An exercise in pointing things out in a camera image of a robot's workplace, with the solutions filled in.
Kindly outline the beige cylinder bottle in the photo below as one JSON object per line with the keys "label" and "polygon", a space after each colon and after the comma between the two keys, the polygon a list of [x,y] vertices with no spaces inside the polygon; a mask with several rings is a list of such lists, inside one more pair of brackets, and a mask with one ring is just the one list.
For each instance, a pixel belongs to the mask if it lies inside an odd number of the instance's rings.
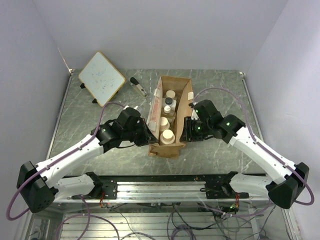
{"label": "beige cylinder bottle", "polygon": [[161,118],[160,118],[160,127],[159,127],[159,131],[160,132],[164,132],[165,130],[168,130],[169,128],[170,128],[170,122],[169,122],[169,120],[166,118],[166,117],[164,117],[164,116],[162,116]]}

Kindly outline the brown canvas bag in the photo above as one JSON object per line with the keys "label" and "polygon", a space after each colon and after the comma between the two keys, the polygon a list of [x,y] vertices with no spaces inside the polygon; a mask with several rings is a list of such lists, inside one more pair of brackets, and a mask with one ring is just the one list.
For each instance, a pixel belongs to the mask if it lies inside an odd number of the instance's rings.
{"label": "brown canvas bag", "polygon": [[149,144],[148,155],[174,159],[186,143],[180,137],[185,117],[192,115],[189,104],[194,99],[192,80],[162,75],[153,91],[147,126],[155,136]]}

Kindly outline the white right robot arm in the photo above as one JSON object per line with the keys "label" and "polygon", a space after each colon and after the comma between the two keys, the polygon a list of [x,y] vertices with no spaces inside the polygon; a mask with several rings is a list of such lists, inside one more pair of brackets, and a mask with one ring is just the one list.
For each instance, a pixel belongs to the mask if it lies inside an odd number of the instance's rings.
{"label": "white right robot arm", "polygon": [[219,184],[226,198],[246,193],[268,197],[282,209],[289,209],[307,186],[309,167],[283,157],[256,137],[249,126],[235,115],[225,117],[210,100],[190,103],[196,117],[184,118],[182,142],[199,142],[212,138],[240,150],[266,173],[265,176],[247,175],[231,171]]}

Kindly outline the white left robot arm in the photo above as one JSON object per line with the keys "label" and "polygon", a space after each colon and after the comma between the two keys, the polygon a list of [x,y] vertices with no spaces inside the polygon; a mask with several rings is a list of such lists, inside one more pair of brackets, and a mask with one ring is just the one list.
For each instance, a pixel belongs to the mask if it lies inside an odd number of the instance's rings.
{"label": "white left robot arm", "polygon": [[104,184],[94,172],[81,176],[66,175],[80,164],[103,155],[122,142],[137,147],[157,143],[145,119],[132,107],[125,107],[116,119],[99,124],[80,142],[55,157],[30,161],[20,167],[17,189],[32,213],[38,213],[54,201],[84,195],[96,199],[104,192]]}

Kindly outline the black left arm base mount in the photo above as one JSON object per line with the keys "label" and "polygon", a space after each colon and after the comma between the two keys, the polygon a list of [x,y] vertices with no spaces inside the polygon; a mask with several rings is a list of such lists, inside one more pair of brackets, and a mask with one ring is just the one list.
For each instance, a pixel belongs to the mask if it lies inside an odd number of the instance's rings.
{"label": "black left arm base mount", "polygon": [[102,199],[116,200],[118,195],[118,184],[113,180],[103,183],[101,193]]}

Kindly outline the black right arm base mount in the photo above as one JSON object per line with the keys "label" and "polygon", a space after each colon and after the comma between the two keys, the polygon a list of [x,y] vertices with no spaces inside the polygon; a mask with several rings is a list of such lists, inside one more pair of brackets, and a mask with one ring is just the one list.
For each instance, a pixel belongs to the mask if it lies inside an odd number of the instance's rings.
{"label": "black right arm base mount", "polygon": [[205,193],[207,199],[224,199],[231,196],[228,188],[217,181],[206,182],[199,191]]}

